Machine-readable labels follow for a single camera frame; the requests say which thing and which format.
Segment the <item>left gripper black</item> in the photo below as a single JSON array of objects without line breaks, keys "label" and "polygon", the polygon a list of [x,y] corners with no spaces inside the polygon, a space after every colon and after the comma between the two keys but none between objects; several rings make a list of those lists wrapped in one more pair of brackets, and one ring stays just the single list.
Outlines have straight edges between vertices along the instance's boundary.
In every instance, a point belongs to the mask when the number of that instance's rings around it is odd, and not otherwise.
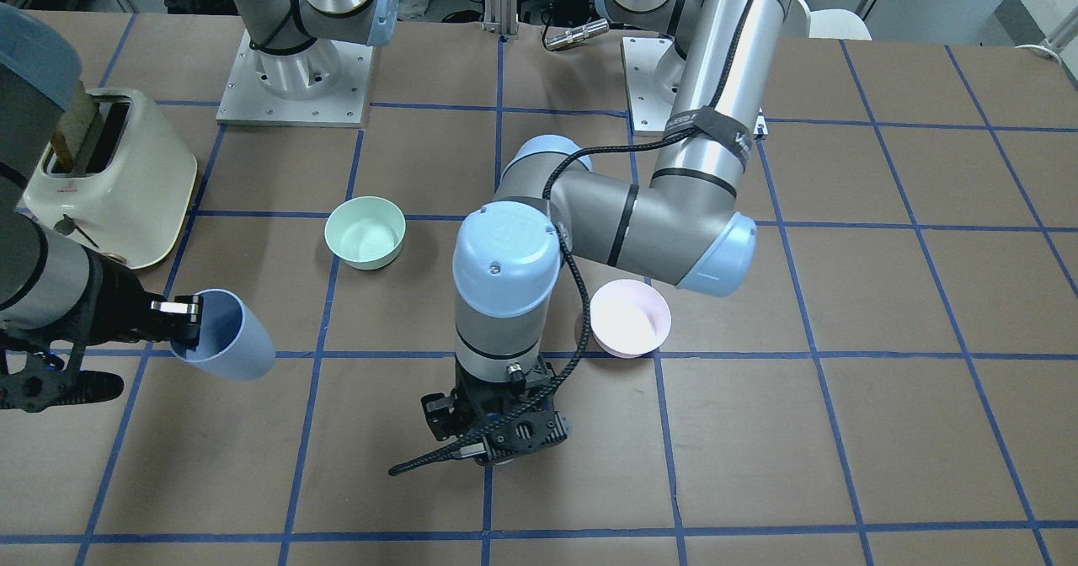
[{"label": "left gripper black", "polygon": [[573,373],[543,359],[509,365],[507,382],[478,378],[455,363],[451,394],[427,394],[421,408],[438,441],[448,446],[428,452],[423,465],[473,459],[489,467],[534,452],[559,446],[571,434],[571,424],[553,405],[553,394]]}]

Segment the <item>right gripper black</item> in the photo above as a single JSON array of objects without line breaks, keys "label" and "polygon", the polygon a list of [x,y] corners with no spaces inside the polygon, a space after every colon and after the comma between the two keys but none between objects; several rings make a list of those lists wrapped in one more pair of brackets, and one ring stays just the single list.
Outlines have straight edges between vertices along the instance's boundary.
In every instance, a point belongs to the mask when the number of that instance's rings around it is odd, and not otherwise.
[{"label": "right gripper black", "polygon": [[195,349],[201,342],[204,296],[170,301],[143,290],[132,270],[89,253],[88,285],[73,309],[50,323],[8,322],[3,354],[24,353],[24,369],[3,360],[4,409],[39,413],[51,406],[100,403],[123,394],[124,381],[108,371],[81,369],[86,348],[105,342],[169,342]]}]

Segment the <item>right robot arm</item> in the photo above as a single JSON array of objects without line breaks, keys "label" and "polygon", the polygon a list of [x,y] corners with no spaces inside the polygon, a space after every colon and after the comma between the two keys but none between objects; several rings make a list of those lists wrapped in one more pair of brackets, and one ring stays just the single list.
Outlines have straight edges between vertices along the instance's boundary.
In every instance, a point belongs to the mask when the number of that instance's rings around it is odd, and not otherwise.
[{"label": "right robot arm", "polygon": [[[274,58],[315,53],[335,41],[387,45],[399,0],[234,0],[251,49]],[[123,394],[108,371],[85,371],[86,348],[108,342],[166,342],[189,365],[257,379],[275,363],[266,329],[221,289],[168,298],[147,292],[130,268],[44,227],[15,206],[51,132],[73,108],[81,64],[63,36],[3,5],[3,409],[100,403]]]}]

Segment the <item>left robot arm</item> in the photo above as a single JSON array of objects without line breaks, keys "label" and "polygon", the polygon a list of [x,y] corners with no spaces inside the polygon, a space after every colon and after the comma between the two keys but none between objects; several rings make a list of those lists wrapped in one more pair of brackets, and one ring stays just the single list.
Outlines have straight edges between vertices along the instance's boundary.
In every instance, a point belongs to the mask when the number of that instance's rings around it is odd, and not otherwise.
[{"label": "left robot arm", "polygon": [[505,164],[451,261],[455,385],[421,400],[441,447],[393,475],[446,460],[490,467],[568,438],[552,400],[592,339],[579,259],[711,296],[750,270],[757,224],[736,201],[792,0],[594,3],[671,42],[671,112],[648,142],[536,136]]}]

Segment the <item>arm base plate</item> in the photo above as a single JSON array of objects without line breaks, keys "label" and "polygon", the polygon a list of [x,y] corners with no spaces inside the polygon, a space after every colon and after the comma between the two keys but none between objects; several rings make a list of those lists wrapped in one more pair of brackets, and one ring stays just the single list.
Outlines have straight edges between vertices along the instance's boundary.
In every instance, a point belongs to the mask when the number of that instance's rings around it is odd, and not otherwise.
[{"label": "arm base plate", "polygon": [[274,56],[243,34],[221,94],[221,125],[361,128],[375,49],[317,40],[307,51]]},{"label": "arm base plate", "polygon": [[634,136],[662,136],[685,71],[685,59],[666,37],[622,39],[625,88]]}]

